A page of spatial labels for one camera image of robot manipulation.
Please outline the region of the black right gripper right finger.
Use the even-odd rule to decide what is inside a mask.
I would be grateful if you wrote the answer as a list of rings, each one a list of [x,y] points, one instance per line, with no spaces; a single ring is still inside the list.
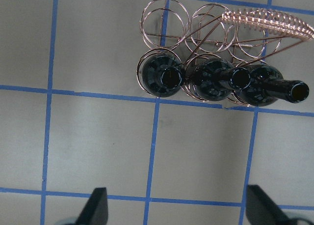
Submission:
[[[246,218],[251,225],[288,225],[288,216],[258,185],[246,189]]]

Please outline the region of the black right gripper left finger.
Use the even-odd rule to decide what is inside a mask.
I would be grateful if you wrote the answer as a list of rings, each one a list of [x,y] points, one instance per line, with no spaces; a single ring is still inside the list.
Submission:
[[[106,225],[108,222],[107,190],[95,188],[81,211],[78,225]]]

